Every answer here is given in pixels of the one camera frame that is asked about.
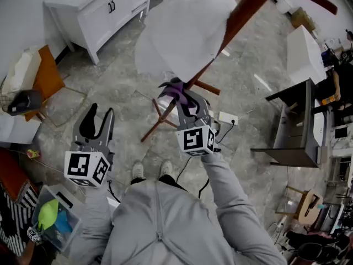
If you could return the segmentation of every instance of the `white wall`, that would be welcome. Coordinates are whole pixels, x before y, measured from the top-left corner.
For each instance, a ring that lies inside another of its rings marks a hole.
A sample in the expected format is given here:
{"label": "white wall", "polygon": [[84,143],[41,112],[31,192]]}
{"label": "white wall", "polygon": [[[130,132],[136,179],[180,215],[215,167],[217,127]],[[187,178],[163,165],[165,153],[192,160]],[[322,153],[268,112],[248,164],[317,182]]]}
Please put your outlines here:
{"label": "white wall", "polygon": [[46,44],[54,58],[66,46],[43,0],[0,0],[0,82],[16,53]]}
{"label": "white wall", "polygon": [[294,9],[302,7],[317,25],[319,41],[328,38],[346,39],[346,29],[353,31],[353,13],[349,10],[344,0],[329,0],[334,3],[338,12],[333,15],[321,6],[310,0],[289,0]]}

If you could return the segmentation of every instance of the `black cable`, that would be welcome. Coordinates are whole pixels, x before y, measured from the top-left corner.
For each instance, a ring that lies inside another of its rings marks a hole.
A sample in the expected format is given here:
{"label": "black cable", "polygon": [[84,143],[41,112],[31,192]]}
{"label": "black cable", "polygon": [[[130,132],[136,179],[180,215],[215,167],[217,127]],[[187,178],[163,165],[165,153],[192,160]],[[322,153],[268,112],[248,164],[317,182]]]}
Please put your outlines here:
{"label": "black cable", "polygon": [[179,177],[180,177],[180,175],[182,174],[182,172],[185,170],[185,168],[187,167],[187,165],[188,165],[188,163],[189,163],[189,161],[190,161],[190,159],[191,159],[192,157],[190,157],[188,160],[187,160],[187,162],[186,162],[186,164],[185,164],[185,166],[184,166],[184,168],[181,170],[181,172],[178,174],[178,177],[176,178],[177,180],[176,180],[176,183],[178,183],[178,179],[179,179]]}
{"label": "black cable", "polygon": [[108,192],[110,192],[110,194],[115,198],[115,200],[120,203],[120,200],[118,200],[118,198],[114,195],[113,191],[111,190],[111,180],[108,180],[107,182],[108,182],[108,185],[109,185],[108,186],[109,187]]}
{"label": "black cable", "polygon": [[220,140],[219,142],[217,142],[218,144],[220,144],[221,141],[224,139],[224,137],[227,135],[227,133],[230,132],[230,130],[234,127],[234,124],[235,124],[235,123],[236,123],[236,122],[235,122],[234,120],[232,120],[232,126],[231,126],[231,128],[230,128],[229,130],[227,130],[227,132],[223,135],[223,137],[221,138],[221,140]]}
{"label": "black cable", "polygon": [[199,190],[199,198],[201,198],[201,192],[205,189],[205,187],[207,187],[208,186],[208,183],[210,182],[210,180],[209,179],[207,179],[207,182],[206,182],[206,184]]}

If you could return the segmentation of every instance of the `gray sleeve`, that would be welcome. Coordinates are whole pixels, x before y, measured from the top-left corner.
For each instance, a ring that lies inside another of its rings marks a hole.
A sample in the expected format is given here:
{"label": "gray sleeve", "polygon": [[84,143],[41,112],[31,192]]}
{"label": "gray sleeve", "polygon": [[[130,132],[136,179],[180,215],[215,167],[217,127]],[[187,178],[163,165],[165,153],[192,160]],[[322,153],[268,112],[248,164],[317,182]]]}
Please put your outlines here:
{"label": "gray sleeve", "polygon": [[220,153],[202,156],[224,237],[239,264],[287,264],[261,226],[239,180]]}
{"label": "gray sleeve", "polygon": [[75,265],[91,264],[103,255],[113,228],[106,198],[107,186],[86,188],[82,231],[72,241],[69,258]]}

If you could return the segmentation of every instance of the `white cabinet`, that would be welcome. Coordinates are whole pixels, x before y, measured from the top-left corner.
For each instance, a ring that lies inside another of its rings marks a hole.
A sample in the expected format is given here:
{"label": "white cabinet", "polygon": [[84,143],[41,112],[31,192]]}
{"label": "white cabinet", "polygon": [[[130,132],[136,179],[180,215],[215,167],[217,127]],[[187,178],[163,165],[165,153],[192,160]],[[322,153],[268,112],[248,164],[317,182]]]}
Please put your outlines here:
{"label": "white cabinet", "polygon": [[56,25],[71,51],[71,43],[86,48],[93,63],[97,51],[150,0],[46,0]]}
{"label": "white cabinet", "polygon": [[108,0],[88,10],[83,14],[84,24],[87,27],[87,38],[91,41],[91,48],[98,50],[112,36],[111,6]]}
{"label": "white cabinet", "polygon": [[132,0],[110,0],[112,6],[111,22],[114,32],[131,19]]}

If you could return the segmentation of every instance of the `gray sweatshirt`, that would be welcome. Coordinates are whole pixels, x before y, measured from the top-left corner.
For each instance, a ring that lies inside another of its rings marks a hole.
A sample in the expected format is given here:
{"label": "gray sweatshirt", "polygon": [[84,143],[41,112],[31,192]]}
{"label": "gray sweatshirt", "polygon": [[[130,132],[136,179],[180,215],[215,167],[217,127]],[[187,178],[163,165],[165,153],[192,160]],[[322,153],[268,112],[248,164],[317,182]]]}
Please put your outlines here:
{"label": "gray sweatshirt", "polygon": [[86,192],[83,231],[71,246],[73,264],[266,264],[286,260],[261,226],[254,207],[221,154],[201,158],[217,217],[192,194],[155,180],[130,186],[113,215],[106,188]]}

